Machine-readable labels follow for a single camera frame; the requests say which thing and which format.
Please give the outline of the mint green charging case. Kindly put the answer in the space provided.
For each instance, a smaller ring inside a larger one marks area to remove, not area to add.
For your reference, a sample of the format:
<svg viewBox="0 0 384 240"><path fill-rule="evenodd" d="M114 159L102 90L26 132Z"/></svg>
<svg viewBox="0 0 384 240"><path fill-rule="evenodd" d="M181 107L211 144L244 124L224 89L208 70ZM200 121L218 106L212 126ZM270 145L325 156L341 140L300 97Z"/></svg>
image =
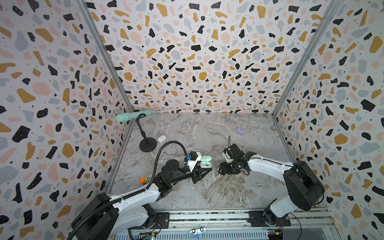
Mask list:
<svg viewBox="0 0 384 240"><path fill-rule="evenodd" d="M212 168L211 156L202 156L200 160L200 167L204 169Z"/></svg>

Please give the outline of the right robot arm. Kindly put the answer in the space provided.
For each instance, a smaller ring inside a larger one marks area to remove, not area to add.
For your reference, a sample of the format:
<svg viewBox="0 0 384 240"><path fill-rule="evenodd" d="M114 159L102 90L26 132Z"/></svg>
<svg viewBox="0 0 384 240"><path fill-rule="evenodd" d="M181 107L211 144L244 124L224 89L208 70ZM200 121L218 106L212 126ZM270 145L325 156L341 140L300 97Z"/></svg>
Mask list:
<svg viewBox="0 0 384 240"><path fill-rule="evenodd" d="M259 172L285 183L288 193L272 201L262 214L263 221L269 226L275 226L296 210L309 211L324 196L325 187L303 161L281 162L253 152L234 154L224 151L222 155L226 161L220 164L221 175Z"/></svg>

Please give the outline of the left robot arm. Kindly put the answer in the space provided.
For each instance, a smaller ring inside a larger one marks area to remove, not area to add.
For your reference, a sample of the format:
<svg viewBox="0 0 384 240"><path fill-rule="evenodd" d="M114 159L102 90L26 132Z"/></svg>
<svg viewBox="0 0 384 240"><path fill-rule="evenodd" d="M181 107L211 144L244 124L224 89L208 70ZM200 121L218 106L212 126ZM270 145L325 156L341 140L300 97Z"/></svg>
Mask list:
<svg viewBox="0 0 384 240"><path fill-rule="evenodd" d="M212 157L202 156L192 160L187 156L187 166L180 168L177 160L169 160L152 179L149 188L108 196L98 194L71 223L68 239L106 240L121 231L135 227L150 228L155 221L156 211L151 204L166 197L173 186L183 180L197 183L212 171Z"/></svg>

